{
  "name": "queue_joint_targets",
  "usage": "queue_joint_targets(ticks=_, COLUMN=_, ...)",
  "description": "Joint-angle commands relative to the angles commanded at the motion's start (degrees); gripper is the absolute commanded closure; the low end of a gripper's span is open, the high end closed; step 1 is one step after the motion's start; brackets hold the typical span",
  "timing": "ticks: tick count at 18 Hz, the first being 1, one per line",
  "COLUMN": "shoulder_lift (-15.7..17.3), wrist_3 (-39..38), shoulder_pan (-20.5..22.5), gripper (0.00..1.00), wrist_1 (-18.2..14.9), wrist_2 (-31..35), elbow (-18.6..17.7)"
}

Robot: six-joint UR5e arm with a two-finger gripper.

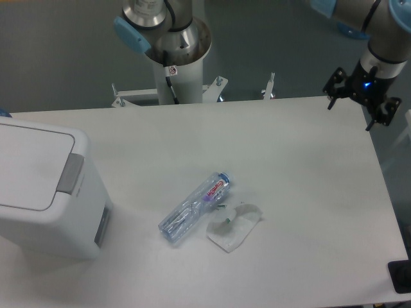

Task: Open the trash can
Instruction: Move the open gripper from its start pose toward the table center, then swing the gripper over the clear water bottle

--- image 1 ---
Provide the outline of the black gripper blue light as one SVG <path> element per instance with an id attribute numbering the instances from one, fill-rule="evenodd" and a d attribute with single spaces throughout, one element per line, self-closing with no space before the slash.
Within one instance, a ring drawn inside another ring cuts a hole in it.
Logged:
<path id="1" fill-rule="evenodd" d="M 350 97 L 365 106 L 371 116 L 366 131 L 370 131 L 376 123 L 388 126 L 401 104 L 401 98 L 386 97 L 388 79 L 377 77 L 377 72 L 377 67 L 366 71 L 358 61 L 352 74 L 347 77 L 343 68 L 338 67 L 322 89 L 329 98 L 328 110 L 333 108 L 337 99 Z"/>

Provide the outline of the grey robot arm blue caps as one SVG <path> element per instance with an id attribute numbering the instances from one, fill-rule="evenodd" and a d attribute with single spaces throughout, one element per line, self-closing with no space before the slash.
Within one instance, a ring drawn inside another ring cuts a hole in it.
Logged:
<path id="1" fill-rule="evenodd" d="M 389 125 L 401 100 L 387 91 L 410 59 L 410 2 L 311 1 L 310 6 L 369 37 L 354 71 L 336 69 L 323 93 L 331 103 L 349 98 L 367 109 L 372 124 Z M 211 33 L 194 17 L 191 1 L 125 1 L 113 26 L 126 46 L 151 61 L 160 104 L 206 100 L 203 60 Z"/>

